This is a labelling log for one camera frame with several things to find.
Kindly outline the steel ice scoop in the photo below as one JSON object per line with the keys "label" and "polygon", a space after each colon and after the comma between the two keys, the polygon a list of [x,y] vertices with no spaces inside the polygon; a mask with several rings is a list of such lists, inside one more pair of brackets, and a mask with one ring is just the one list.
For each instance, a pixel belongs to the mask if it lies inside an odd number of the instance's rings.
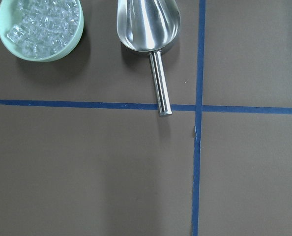
{"label": "steel ice scoop", "polygon": [[176,41],[181,17],[174,0],[119,0],[117,34],[129,50],[149,58],[158,114],[172,114],[162,54]]}

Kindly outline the green bowl of ice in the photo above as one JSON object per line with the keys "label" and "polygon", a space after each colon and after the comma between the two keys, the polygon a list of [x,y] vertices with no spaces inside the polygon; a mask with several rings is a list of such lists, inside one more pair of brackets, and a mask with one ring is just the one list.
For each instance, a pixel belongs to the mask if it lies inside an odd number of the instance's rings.
{"label": "green bowl of ice", "polygon": [[72,52],[84,30],[79,0],[3,0],[0,40],[16,57],[56,61]]}

